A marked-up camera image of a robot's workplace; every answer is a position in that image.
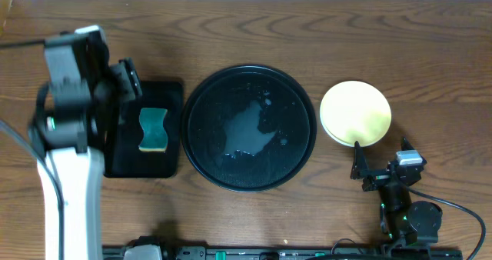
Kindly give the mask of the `yellow plate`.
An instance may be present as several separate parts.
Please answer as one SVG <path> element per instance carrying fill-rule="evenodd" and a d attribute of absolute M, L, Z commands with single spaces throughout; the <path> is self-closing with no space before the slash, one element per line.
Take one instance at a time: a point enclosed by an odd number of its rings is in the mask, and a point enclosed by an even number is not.
<path fill-rule="evenodd" d="M 350 144 L 367 147 L 379 142 L 391 126 L 391 107 L 373 85 L 361 81 L 337 83 L 320 104 L 323 127 Z"/>

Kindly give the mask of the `green yellow sponge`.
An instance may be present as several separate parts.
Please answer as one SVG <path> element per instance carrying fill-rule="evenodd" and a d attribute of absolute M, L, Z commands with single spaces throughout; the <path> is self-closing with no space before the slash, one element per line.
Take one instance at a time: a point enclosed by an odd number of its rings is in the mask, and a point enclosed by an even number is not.
<path fill-rule="evenodd" d="M 138 148 L 141 152 L 166 152 L 168 133 L 165 130 L 165 108 L 142 108 L 139 114 L 139 124 L 143 137 Z"/>

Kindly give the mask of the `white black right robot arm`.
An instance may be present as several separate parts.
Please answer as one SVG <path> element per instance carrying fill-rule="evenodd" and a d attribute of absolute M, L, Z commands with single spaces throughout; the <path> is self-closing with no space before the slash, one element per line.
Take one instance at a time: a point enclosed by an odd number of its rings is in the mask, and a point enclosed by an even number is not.
<path fill-rule="evenodd" d="M 391 241 L 381 246 L 388 257 L 398 255 L 431 256 L 430 246 L 438 242 L 438 231 L 442 222 L 440 206 L 426 201 L 412 201 L 409 188 L 421 180 L 421 172 L 427 161 L 405 138 L 401 150 L 386 168 L 370 169 L 363 149 L 354 143 L 354 162 L 351 178 L 362 181 L 362 190 L 378 192 L 381 231 Z"/>

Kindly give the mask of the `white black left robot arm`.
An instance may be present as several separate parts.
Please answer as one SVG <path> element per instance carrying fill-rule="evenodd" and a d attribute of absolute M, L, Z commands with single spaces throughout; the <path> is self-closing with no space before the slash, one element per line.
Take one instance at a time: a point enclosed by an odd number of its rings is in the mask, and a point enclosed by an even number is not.
<path fill-rule="evenodd" d="M 123 164 L 148 166 L 168 150 L 168 110 L 145 106 L 135 66 L 126 58 L 82 75 L 56 68 L 38 91 L 30 138 L 45 200 L 45 257 L 101 259 L 103 175 Z"/>

